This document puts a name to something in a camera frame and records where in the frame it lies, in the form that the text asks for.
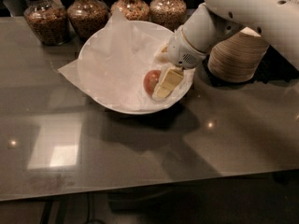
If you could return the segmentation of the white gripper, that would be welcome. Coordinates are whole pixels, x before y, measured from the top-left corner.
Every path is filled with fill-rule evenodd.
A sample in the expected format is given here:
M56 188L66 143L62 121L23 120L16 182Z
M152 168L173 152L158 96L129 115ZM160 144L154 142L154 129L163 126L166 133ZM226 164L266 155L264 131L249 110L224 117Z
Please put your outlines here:
M162 69L159 81L152 94L154 100L160 101L167 98L171 92L182 82L184 69L193 69L198 66L206 54L194 49L183 34L183 27L180 26L170 37L168 46L163 45L156 52L154 61L156 63L170 63L176 66L167 66Z

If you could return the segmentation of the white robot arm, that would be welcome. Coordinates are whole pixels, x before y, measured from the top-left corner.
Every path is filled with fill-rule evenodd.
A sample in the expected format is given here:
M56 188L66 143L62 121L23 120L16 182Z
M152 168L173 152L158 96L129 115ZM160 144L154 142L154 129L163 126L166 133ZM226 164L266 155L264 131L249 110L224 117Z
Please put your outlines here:
M204 0L177 28L156 58L167 60L153 90L156 100L167 98L221 41L249 27L299 68L299 6L289 0Z

